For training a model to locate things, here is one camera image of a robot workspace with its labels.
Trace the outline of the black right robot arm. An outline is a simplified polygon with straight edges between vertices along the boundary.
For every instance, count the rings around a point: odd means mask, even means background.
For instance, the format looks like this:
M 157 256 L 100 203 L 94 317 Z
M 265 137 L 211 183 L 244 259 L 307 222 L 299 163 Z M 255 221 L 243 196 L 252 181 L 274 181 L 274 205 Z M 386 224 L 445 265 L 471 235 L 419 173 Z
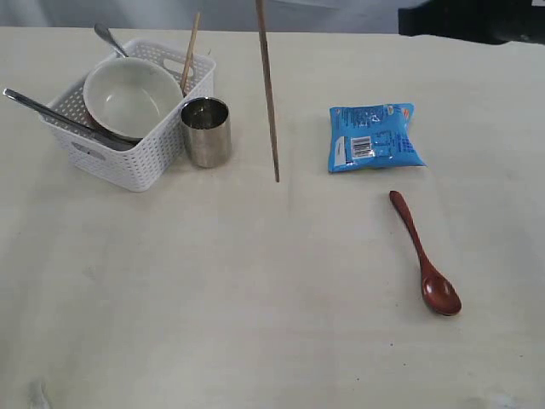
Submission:
M 398 9 L 398 29 L 407 37 L 430 35 L 489 45 L 543 45 L 544 2 L 425 1 Z

